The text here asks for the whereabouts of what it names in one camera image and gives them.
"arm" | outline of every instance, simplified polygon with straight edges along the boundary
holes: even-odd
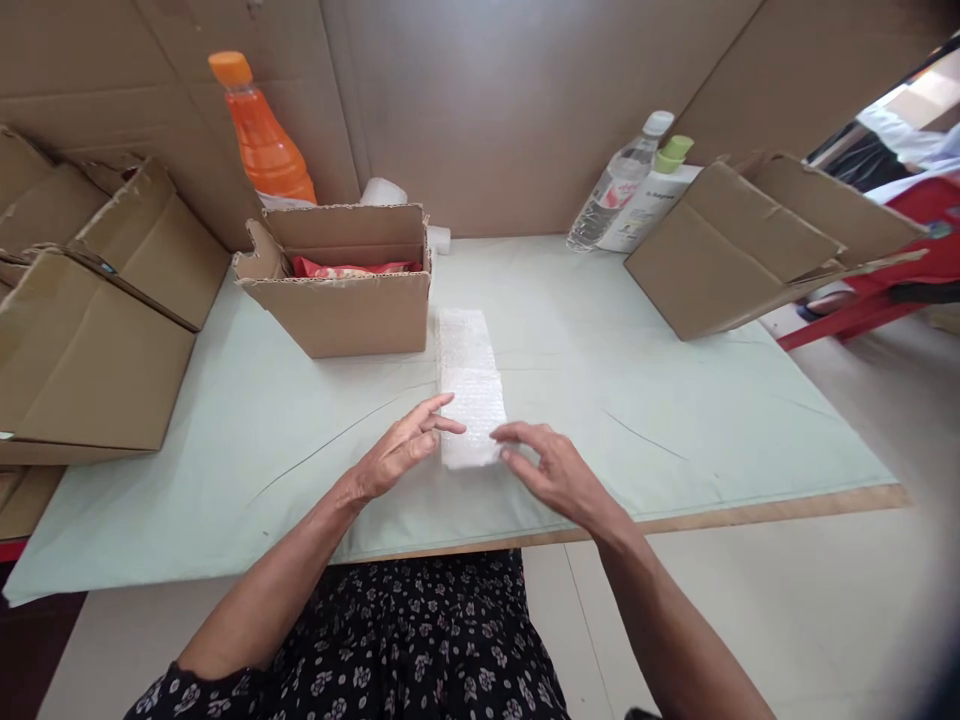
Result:
[[[360,511],[437,449],[435,429],[466,430],[435,414],[451,400],[452,394],[438,395],[394,423],[357,466],[237,581],[181,653],[180,668],[205,679],[244,667],[265,668]]]
[[[596,541],[637,664],[664,717],[773,718],[736,658],[573,443],[546,425],[526,423],[504,425],[492,437],[536,450],[539,467],[508,448],[502,457],[534,496]]]

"woman's right hand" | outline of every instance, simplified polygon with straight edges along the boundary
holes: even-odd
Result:
[[[625,514],[570,438],[554,432],[549,425],[507,423],[490,433],[490,437],[499,443],[522,443],[536,450],[540,454],[539,467],[510,448],[503,448],[500,457],[534,497],[591,535]]]

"white bubble wrap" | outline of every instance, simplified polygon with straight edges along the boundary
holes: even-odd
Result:
[[[437,314],[440,392],[456,395],[444,417],[467,426],[463,435],[443,433],[440,455],[452,470],[482,467],[499,457],[490,432],[506,422],[503,388],[480,310],[442,309]]]

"floral print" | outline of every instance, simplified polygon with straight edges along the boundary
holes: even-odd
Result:
[[[126,720],[568,718],[519,551],[327,569],[267,671],[173,663]]]

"hand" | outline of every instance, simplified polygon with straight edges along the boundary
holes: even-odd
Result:
[[[439,445],[434,430],[457,435],[467,431],[456,420],[436,414],[451,400],[453,393],[424,400],[406,417],[391,425],[386,435],[344,476],[354,484],[360,499],[380,497],[396,485],[407,470],[432,455]]]
[[[570,442],[549,425],[525,422],[501,425],[490,437],[500,443],[523,443],[540,454],[534,467],[516,450],[503,448],[500,457],[540,502],[572,520],[591,535],[623,509],[593,474]]]

